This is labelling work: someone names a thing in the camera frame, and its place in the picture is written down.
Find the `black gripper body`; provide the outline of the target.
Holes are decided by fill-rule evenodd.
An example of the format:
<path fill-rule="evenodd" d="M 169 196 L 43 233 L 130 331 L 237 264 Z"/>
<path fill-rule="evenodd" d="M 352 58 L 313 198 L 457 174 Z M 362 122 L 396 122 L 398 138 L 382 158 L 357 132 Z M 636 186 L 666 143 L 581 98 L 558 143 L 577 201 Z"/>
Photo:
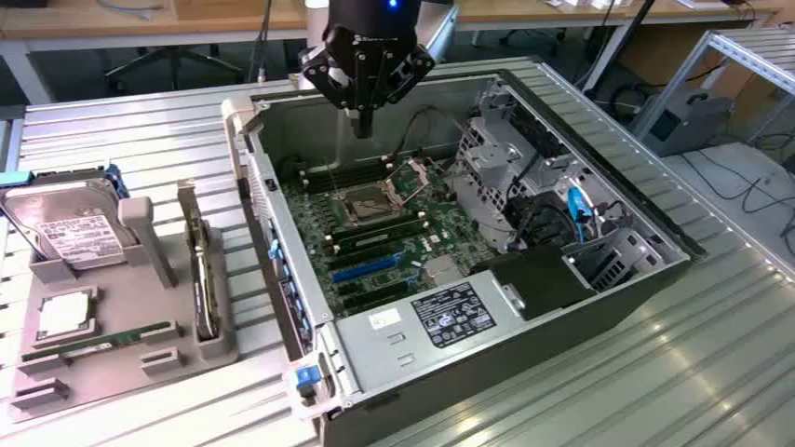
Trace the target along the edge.
<path fill-rule="evenodd" d="M 416 47 L 417 1 L 331 1 L 322 44 L 344 72 L 353 77 L 358 106 L 366 100 L 368 79 L 378 56 L 394 52 L 397 61 Z"/>

